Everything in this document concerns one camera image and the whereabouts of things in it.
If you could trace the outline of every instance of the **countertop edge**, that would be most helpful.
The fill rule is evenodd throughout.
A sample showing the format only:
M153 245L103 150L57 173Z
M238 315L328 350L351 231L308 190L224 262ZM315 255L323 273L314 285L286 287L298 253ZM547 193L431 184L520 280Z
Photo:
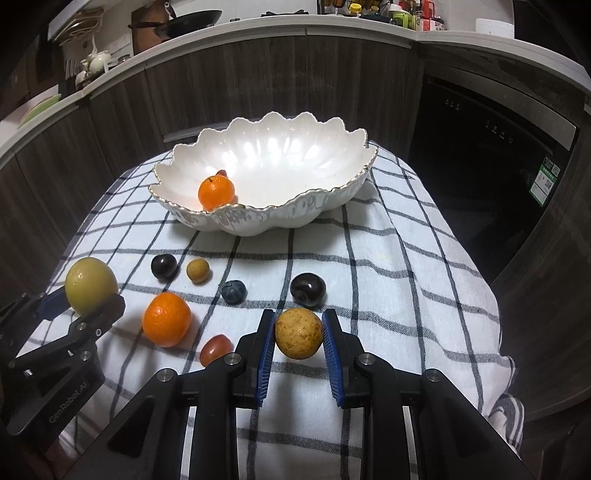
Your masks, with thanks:
M534 44L511 38L484 35L476 32L441 31L415 32L381 22L363 21L335 15L281 15L229 22L205 28L168 40L159 46L143 51L115 67L73 95L40 113L27 122L3 145L0 145L0 168L5 157L15 154L25 140L30 140L72 109L84 97L100 95L106 89L130 76L165 61L215 45L233 43L253 38L285 35L337 35L349 32L355 38L396 43L401 46L420 44L462 45L485 51L494 51L507 57L520 59L543 68L559 78L591 95L591 78L579 63L556 52Z

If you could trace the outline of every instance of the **mandarin orange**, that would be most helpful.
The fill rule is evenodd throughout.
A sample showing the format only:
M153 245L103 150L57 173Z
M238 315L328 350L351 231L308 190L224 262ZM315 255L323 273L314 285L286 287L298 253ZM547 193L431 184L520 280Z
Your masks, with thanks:
M221 207L234 200L234 184L224 175L207 177L199 187L199 201L207 211Z
M187 302L170 292L157 295L148 305L142 318L144 335L156 345L177 345L191 325L193 315Z

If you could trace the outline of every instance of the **table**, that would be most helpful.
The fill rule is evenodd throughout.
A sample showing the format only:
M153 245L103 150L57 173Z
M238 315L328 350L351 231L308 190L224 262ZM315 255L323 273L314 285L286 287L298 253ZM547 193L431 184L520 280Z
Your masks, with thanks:
M344 206L299 229L240 238L191 230L151 198L152 168L171 157L154 157L113 184L72 239L48 289L64 284L76 260L93 256L113 269L126 301L124 316L97 342L106 381L65 429L65 442L83 451L159 369L202 368L199 350L212 336L222 333L236 345L256 330L263 309L297 306L289 283L311 271L327 284L319 313L335 308L343 330L395 368L443 371L518 449L524 410L506 393L515 366L499 354L496 300L405 162L380 148L370 178ZM152 257L162 253L181 265L165 283L150 271ZM195 257L206 258L213 272L202 286L184 273ZM220 285L233 279L248 289L238 306L220 296ZM167 349L141 332L144 309L164 290L184 298L194 314L181 343ZM61 337L73 319L70 310L44 320L24 351ZM264 406L239 410L237 427L241 478L359 477L362 415L336 407L322 348L305 361L276 349Z

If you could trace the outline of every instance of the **wok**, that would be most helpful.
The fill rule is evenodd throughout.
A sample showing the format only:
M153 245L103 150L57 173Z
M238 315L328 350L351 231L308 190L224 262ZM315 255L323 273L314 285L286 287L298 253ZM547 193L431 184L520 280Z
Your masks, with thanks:
M162 40L170 40L171 38L180 37L181 35L200 30L210 25L215 25L222 16L221 10L203 10L177 17L173 7L168 2L165 4L165 7L172 20L168 20L165 23L136 22L127 26L132 30L136 28L153 28L154 34L158 35Z

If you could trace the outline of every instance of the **green plate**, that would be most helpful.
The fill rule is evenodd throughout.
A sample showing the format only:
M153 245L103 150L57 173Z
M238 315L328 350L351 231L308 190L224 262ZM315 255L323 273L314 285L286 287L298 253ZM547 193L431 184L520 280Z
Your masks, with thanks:
M36 117L41 112L44 112L52 105L55 105L61 99L61 93L54 95L53 97L46 98L42 100L38 104L36 104L33 108L31 108L24 117L21 118L20 123L18 124L17 128L21 128L24 124L26 124L31 118Z

